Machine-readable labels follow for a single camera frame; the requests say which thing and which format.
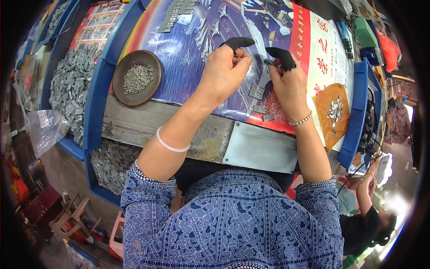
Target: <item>white jade bangle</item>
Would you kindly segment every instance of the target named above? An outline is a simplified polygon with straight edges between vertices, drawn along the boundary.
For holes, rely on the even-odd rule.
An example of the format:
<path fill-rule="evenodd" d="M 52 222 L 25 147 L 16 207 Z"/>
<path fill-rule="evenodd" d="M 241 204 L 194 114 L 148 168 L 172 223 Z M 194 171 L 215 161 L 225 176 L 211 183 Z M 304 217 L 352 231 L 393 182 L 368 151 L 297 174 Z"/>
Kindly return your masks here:
<path fill-rule="evenodd" d="M 187 150 L 190 148 L 190 144 L 188 144 L 188 147 L 183 148 L 183 149 L 172 148 L 172 147 L 170 147 L 170 146 L 166 145 L 166 143 L 164 143 L 164 142 L 161 140 L 161 138 L 160 138 L 160 129 L 161 129 L 161 127 L 163 127 L 163 126 L 161 125 L 161 126 L 160 126 L 160 127 L 158 127 L 158 129 L 157 129 L 157 139 L 158 139 L 158 142 L 160 142 L 160 144 L 161 144 L 163 147 L 165 147 L 166 149 L 168 149 L 168 150 L 170 150 L 170 151 L 172 151 L 172 152 L 185 152 L 185 151 L 187 151 Z"/>

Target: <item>workbench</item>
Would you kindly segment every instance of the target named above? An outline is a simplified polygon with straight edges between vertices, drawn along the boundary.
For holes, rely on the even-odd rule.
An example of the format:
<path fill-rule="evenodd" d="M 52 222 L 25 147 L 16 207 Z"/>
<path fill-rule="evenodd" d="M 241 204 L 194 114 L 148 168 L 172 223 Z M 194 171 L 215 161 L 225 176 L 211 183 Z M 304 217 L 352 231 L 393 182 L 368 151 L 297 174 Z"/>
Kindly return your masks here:
<path fill-rule="evenodd" d="M 156 134 L 157 128 L 164 125 L 179 109 L 177 105 L 149 101 L 144 105 L 129 108 L 109 94 L 103 117 L 102 137 L 115 141 L 145 147 Z M 233 131 L 234 120 L 210 115 L 200 125 L 191 141 L 187 157 L 201 161 L 222 163 Z M 339 152 L 331 150 L 328 154 L 333 175 L 347 174 L 338 162 Z"/>
<path fill-rule="evenodd" d="M 294 20 L 287 24 L 291 32 L 278 36 L 276 31 L 276 40 L 269 41 L 273 37 L 269 37 L 264 27 L 259 28 L 259 26 L 266 20 L 268 25 L 275 23 L 271 18 L 254 16 L 254 12 L 252 14 L 245 12 L 241 15 L 243 6 L 240 4 L 214 0 L 204 2 L 211 6 L 211 12 L 206 19 L 208 25 L 199 26 L 200 20 L 195 20 L 193 16 L 189 24 L 176 22 L 171 32 L 154 35 L 158 31 L 160 21 L 167 16 L 165 10 L 170 3 L 170 0 L 151 2 L 136 23 L 119 58 L 120 61 L 125 55 L 138 49 L 149 50 L 159 57 L 163 65 L 163 78 L 158 92 L 153 97 L 156 101 L 152 100 L 144 105 L 129 108 L 110 93 L 107 96 L 104 111 L 102 137 L 144 147 L 156 133 L 157 128 L 165 124 L 177 111 L 178 105 L 183 104 L 193 93 L 200 80 L 198 74 L 203 70 L 207 55 L 233 36 L 257 37 L 256 34 L 261 33 L 263 39 L 257 38 L 255 46 L 245 48 L 255 58 L 250 68 L 250 75 L 246 76 L 233 96 L 203 122 L 191 142 L 187 157 L 222 163 L 235 120 L 294 135 L 294 129 L 289 126 L 281 112 L 268 83 L 270 77 L 263 65 L 265 46 L 273 44 L 273 46 L 289 49 L 299 59 L 299 64 L 308 76 L 308 99 L 332 83 L 342 83 L 347 89 L 348 102 L 351 104 L 353 64 L 347 60 L 333 22 L 328 22 L 309 10 L 288 3 L 283 9 L 287 12 L 294 11 Z M 226 10 L 225 15 L 222 15 L 223 9 Z M 212 33 L 211 27 L 215 27 L 211 26 L 212 21 L 219 21 L 219 34 Z M 252 22 L 256 24 L 257 29 L 252 27 Z M 255 86 L 254 84 L 265 89 L 261 101 L 248 96 L 249 89 Z M 310 103 L 312 103 L 310 109 L 316 115 L 315 105 L 308 100 L 308 104 Z M 267 113 L 273 113 L 275 120 L 264 122 L 262 114 L 252 111 L 253 105 L 267 107 Z M 324 141 L 319 121 L 314 120 L 314 122 L 319 136 Z M 334 147 L 338 151 L 342 141 L 343 139 Z M 344 169 L 342 171 L 337 161 L 338 151 L 331 150 L 329 153 L 332 173 L 344 174 Z"/>

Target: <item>red plastic bag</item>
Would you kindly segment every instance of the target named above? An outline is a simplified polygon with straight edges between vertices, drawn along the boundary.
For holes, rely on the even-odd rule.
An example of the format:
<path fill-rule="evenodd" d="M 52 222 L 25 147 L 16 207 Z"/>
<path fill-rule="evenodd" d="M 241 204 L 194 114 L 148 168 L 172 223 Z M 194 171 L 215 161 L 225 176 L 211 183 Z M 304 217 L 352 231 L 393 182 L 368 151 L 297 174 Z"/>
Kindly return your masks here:
<path fill-rule="evenodd" d="M 385 67 L 387 72 L 391 72 L 397 68 L 397 56 L 400 54 L 399 47 L 385 34 L 376 30 L 378 34 L 379 42 L 381 43 L 382 53 L 384 54 L 387 66 Z"/>

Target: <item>brown wooden plate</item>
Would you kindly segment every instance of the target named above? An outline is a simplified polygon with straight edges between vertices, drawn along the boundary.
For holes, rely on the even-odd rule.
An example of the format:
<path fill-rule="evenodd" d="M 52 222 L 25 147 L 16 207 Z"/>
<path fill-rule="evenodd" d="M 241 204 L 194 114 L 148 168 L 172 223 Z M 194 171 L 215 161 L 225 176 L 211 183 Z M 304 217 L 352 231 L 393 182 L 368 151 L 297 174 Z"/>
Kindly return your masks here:
<path fill-rule="evenodd" d="M 154 71 L 152 80 L 141 92 L 124 95 L 124 76 L 134 65 L 150 65 Z M 157 92 L 163 70 L 158 57 L 147 50 L 136 50 L 127 54 L 117 65 L 112 79 L 112 87 L 118 100 L 127 106 L 137 106 L 146 103 Z"/>

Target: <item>person in black shirt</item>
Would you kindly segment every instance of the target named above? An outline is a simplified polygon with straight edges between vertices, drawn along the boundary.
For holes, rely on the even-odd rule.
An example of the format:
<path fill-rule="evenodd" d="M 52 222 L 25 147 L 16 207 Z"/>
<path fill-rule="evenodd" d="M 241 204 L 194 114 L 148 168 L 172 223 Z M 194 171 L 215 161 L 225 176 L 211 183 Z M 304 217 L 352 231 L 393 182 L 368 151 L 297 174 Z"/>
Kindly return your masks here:
<path fill-rule="evenodd" d="M 344 255 L 360 255 L 367 247 L 388 243 L 396 225 L 397 217 L 390 211 L 376 212 L 371 197 L 375 191 L 375 178 L 367 173 L 358 185 L 357 201 L 359 209 L 354 216 L 340 215 L 342 236 L 345 239 Z"/>

